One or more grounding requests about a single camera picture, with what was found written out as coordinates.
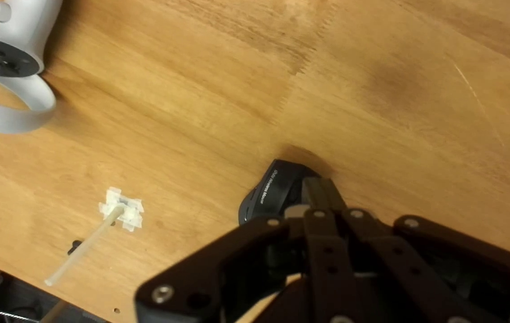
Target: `bolt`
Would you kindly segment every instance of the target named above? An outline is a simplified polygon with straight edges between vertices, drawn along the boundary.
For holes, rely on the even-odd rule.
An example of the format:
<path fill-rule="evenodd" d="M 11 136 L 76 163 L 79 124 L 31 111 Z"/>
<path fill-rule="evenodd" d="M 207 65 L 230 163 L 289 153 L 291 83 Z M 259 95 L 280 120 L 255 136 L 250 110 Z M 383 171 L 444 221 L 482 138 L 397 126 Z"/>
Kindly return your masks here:
<path fill-rule="evenodd" d="M 352 210 L 350 215 L 352 215 L 354 219 L 363 219 L 363 217 L 365 217 L 365 212 L 361 212 L 361 210 Z"/>
<path fill-rule="evenodd" d="M 333 316 L 331 323 L 354 323 L 349 316 Z"/>
<path fill-rule="evenodd" d="M 417 219 L 406 219 L 404 224 L 410 226 L 410 228 L 419 228 L 421 226 L 421 223 Z"/>
<path fill-rule="evenodd" d="M 279 219 L 270 219 L 268 221 L 268 226 L 279 226 L 280 223 L 279 223 Z"/>
<path fill-rule="evenodd" d="M 451 316 L 451 318 L 447 320 L 447 323 L 471 323 L 471 320 L 462 318 L 462 316 Z"/>
<path fill-rule="evenodd" d="M 171 285 L 162 285 L 162 287 L 157 287 L 151 294 L 151 298 L 157 302 L 157 303 L 166 303 L 173 298 L 175 294 L 175 289 Z"/>

